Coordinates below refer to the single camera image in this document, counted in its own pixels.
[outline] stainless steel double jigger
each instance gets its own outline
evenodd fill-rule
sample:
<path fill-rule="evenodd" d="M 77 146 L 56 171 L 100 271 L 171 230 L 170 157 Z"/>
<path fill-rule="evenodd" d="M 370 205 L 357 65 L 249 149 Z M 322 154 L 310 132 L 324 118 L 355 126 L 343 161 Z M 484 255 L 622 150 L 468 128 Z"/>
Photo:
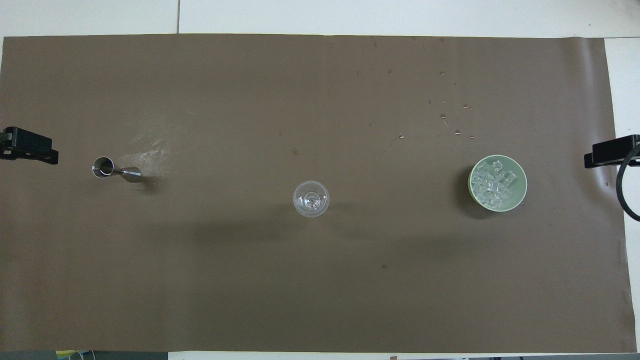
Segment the stainless steel double jigger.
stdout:
<path fill-rule="evenodd" d="M 142 181 L 142 173 L 137 167 L 118 168 L 113 160 L 103 156 L 97 158 L 91 166 L 91 170 L 96 177 L 104 179 L 112 175 L 120 175 L 130 183 L 139 183 Z"/>

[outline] light green bowl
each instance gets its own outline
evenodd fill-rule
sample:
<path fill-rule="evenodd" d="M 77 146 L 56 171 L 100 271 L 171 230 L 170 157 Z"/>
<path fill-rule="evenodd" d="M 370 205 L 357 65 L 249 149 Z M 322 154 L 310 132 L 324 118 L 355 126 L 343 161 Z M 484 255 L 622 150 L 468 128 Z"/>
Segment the light green bowl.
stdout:
<path fill-rule="evenodd" d="M 503 202 L 502 205 L 500 205 L 499 207 L 492 208 L 487 205 L 481 204 L 478 201 L 477 195 L 474 194 L 474 191 L 471 188 L 471 175 L 474 173 L 478 165 L 480 165 L 481 163 L 488 163 L 489 165 L 491 165 L 496 160 L 500 160 L 500 162 L 502 163 L 503 171 L 511 171 L 512 173 L 514 173 L 514 175 L 517 176 L 517 178 L 515 181 L 513 181 L 513 184 L 511 184 L 511 186 L 509 187 L 509 190 L 513 192 L 513 196 L 509 198 L 507 201 Z M 497 211 L 499 213 L 502 213 L 504 211 L 509 211 L 515 208 L 516 206 L 520 205 L 520 203 L 524 199 L 524 196 L 527 195 L 527 176 L 524 174 L 524 170 L 522 170 L 522 167 L 520 166 L 520 164 L 518 164 L 518 162 L 515 161 L 514 159 L 511 159 L 509 156 L 489 155 L 483 158 L 482 160 L 478 161 L 476 165 L 474 165 L 474 167 L 471 169 L 471 172 L 469 173 L 468 187 L 469 187 L 469 193 L 471 194 L 471 197 L 473 197 L 474 200 L 478 204 L 480 204 L 480 206 L 491 211 Z"/>

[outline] brown mat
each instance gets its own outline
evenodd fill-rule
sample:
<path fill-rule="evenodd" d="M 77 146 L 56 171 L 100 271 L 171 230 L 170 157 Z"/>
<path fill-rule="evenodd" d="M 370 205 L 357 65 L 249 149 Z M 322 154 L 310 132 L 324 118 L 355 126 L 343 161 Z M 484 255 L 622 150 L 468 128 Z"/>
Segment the brown mat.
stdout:
<path fill-rule="evenodd" d="M 0 161 L 2 350 L 636 350 L 602 39 L 7 38 L 0 89 L 60 151 Z"/>

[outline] bowl rim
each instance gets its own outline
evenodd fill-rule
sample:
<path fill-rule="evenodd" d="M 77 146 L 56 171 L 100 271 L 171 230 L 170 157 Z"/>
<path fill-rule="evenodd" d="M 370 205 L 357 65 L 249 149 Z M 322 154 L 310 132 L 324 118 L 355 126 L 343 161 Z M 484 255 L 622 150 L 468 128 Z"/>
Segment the bowl rim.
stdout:
<path fill-rule="evenodd" d="M 522 170 L 522 174 L 524 175 L 524 193 L 522 194 L 522 199 L 520 199 L 520 201 L 518 201 L 518 203 L 516 203 L 514 206 L 508 208 L 508 209 L 492 209 L 492 208 L 488 208 L 486 207 L 484 204 L 481 204 L 476 195 L 474 194 L 473 190 L 471 189 L 471 175 L 474 173 L 474 170 L 476 169 L 476 167 L 482 163 L 484 160 L 487 160 L 488 158 L 492 158 L 494 156 L 500 156 L 502 158 L 507 158 L 511 161 L 513 161 L 516 165 L 518 165 L 518 167 L 520 168 L 520 170 Z M 483 208 L 490 210 L 490 211 L 494 211 L 496 213 L 503 213 L 505 211 L 509 211 L 509 210 L 513 210 L 515 209 L 518 205 L 520 205 L 522 203 L 522 201 L 524 200 L 525 196 L 527 196 L 527 190 L 529 189 L 529 182 L 527 180 L 527 173 L 524 171 L 524 169 L 522 168 L 522 165 L 520 165 L 519 162 L 515 161 L 513 158 L 510 158 L 509 156 L 506 155 L 502 155 L 502 154 L 493 154 L 493 155 L 489 155 L 489 156 L 485 156 L 482 159 L 478 160 L 478 162 L 474 165 L 474 167 L 471 168 L 471 171 L 469 172 L 469 177 L 467 180 L 467 186 L 469 189 L 469 194 L 471 195 L 471 197 L 473 198 L 473 200 L 478 203 L 480 206 L 482 206 Z"/>

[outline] black device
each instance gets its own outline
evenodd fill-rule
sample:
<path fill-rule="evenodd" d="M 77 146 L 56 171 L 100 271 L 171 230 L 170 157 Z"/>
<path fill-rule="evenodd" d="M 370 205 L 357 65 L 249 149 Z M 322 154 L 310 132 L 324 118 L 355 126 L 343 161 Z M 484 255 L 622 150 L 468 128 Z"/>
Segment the black device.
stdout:
<path fill-rule="evenodd" d="M 584 155 L 584 167 L 595 168 L 606 165 L 620 165 L 616 176 L 616 195 L 622 209 L 634 220 L 640 221 L 640 215 L 634 213 L 627 205 L 622 193 L 622 177 L 627 166 L 640 166 L 640 135 L 627 135 L 621 138 L 599 142 L 591 147 L 591 152 Z"/>
<path fill-rule="evenodd" d="M 10 126 L 0 133 L 0 159 L 31 159 L 55 165 L 58 152 L 51 148 L 52 140 L 46 136 Z"/>

